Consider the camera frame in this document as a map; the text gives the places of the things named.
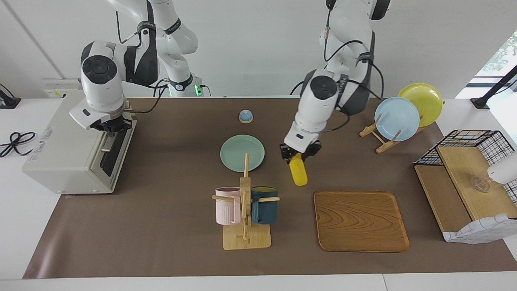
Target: pink mug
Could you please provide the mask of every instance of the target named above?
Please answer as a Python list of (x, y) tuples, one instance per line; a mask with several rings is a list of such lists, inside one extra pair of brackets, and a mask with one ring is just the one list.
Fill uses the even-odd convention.
[(240, 188), (222, 187), (216, 189), (217, 196), (232, 197), (233, 202), (216, 199), (216, 222), (221, 225), (239, 224)]

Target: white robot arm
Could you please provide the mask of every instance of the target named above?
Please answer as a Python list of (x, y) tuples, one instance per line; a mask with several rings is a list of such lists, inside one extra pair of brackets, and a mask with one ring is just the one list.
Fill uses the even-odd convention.
[(370, 20), (384, 17), (389, 6), (390, 0), (327, 0), (331, 12), (320, 40), (331, 54), (325, 52), (326, 69), (310, 72), (303, 82), (295, 121), (280, 146), (288, 163), (297, 153), (305, 159), (318, 152), (334, 110), (351, 116), (365, 109), (375, 45)]
[(190, 72), (182, 54), (197, 50), (197, 37), (182, 24), (170, 0), (107, 0), (138, 24), (138, 46), (94, 41), (81, 56), (81, 83), (86, 98), (70, 111), (83, 128), (121, 132), (131, 128), (122, 116), (122, 81), (150, 86), (158, 80), (159, 63), (168, 74), (174, 96), (200, 95), (201, 79)]

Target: pink mug handle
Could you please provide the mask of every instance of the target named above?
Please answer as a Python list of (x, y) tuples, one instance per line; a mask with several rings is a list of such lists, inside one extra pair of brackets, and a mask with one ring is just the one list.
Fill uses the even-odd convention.
[(240, 221), (240, 196), (234, 195), (233, 197), (233, 220), (232, 224), (236, 221)]

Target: wire rack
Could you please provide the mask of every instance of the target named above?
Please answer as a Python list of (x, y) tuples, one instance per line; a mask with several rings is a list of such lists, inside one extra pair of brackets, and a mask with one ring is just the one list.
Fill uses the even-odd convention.
[[(489, 165), (493, 165), (512, 154), (515, 150), (504, 135), (498, 130), (455, 130), (444, 137), (415, 165), (443, 166), (438, 155), (438, 147), (472, 147), (479, 148)], [(504, 185), (513, 203), (517, 205), (517, 180)]]

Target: yellow corn toy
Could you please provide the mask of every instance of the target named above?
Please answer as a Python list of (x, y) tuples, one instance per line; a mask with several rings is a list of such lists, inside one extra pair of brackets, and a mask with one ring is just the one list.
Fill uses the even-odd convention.
[(309, 179), (307, 178), (307, 172), (305, 171), (305, 165), (301, 159), (301, 154), (297, 153), (289, 162), (289, 169), (291, 169), (291, 175), (296, 186), (305, 186)]

